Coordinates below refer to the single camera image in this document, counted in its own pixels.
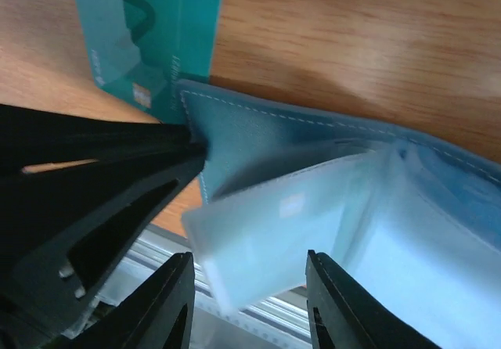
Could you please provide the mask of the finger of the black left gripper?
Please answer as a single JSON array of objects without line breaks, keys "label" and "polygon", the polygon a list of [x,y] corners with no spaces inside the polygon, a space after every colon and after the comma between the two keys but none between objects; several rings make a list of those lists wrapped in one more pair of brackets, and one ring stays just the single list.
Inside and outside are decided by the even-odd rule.
[{"label": "finger of the black left gripper", "polygon": [[1,176],[30,165],[123,160],[166,153],[173,161],[204,158],[185,125],[102,121],[1,105]]},{"label": "finger of the black left gripper", "polygon": [[138,157],[1,180],[1,330],[48,340],[93,302],[203,157]]}]

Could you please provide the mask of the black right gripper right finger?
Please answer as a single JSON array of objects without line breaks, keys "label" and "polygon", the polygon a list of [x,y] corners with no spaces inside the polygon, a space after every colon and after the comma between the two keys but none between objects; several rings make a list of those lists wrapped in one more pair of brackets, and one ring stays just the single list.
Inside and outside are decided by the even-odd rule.
[{"label": "black right gripper right finger", "polygon": [[393,315],[328,254],[308,252],[307,307],[314,348],[436,348]]}]

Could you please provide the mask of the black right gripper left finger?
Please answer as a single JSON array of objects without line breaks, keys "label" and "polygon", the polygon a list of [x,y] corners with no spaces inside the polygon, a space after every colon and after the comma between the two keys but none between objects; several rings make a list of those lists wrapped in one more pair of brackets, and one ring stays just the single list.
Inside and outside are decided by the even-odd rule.
[{"label": "black right gripper left finger", "polygon": [[74,347],[187,348],[194,297],[193,255],[176,253],[117,308],[74,339]]}]

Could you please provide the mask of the teal leather card holder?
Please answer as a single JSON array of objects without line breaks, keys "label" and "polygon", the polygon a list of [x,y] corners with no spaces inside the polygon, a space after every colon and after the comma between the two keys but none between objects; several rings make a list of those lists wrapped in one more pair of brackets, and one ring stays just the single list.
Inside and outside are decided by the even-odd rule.
[{"label": "teal leather card holder", "polygon": [[224,313],[306,283],[329,255],[443,348],[500,345],[500,166],[395,124],[177,87],[208,149],[182,224]]}]

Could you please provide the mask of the teal card with signature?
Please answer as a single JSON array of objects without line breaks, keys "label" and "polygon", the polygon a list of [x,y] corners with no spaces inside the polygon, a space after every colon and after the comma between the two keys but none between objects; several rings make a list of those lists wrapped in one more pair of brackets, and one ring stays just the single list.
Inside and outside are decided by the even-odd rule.
[{"label": "teal card with signature", "polygon": [[168,124],[178,79],[209,78],[222,0],[76,0],[95,85]]}]

